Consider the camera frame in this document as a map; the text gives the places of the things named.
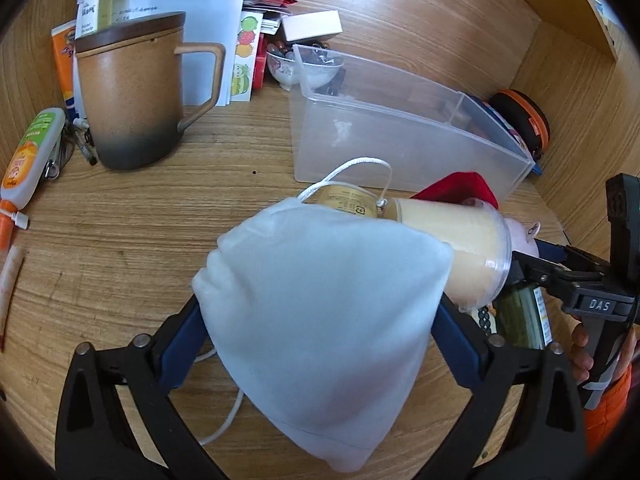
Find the orange sleeve forearm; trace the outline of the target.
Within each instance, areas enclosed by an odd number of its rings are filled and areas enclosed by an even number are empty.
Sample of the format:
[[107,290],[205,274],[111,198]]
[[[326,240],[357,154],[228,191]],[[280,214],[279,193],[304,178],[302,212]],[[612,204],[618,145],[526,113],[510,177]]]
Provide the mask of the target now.
[[631,377],[628,365],[622,377],[603,393],[597,408],[584,411],[588,456],[597,452],[625,414]]

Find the right hand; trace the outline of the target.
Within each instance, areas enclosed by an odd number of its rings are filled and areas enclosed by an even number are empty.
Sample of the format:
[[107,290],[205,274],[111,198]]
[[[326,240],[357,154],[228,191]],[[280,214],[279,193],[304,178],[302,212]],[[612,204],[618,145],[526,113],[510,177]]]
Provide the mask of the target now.
[[[570,348],[570,362],[572,363],[572,372],[574,378],[578,382],[585,382],[589,379],[589,372],[593,367],[593,358],[586,350],[589,336],[585,330],[584,324],[579,323],[574,327],[572,333],[572,348]],[[618,360],[615,372],[612,376],[612,382],[617,382],[625,374],[627,367],[634,357],[636,350],[637,334],[632,328],[627,335],[623,347],[620,349],[620,359]]]

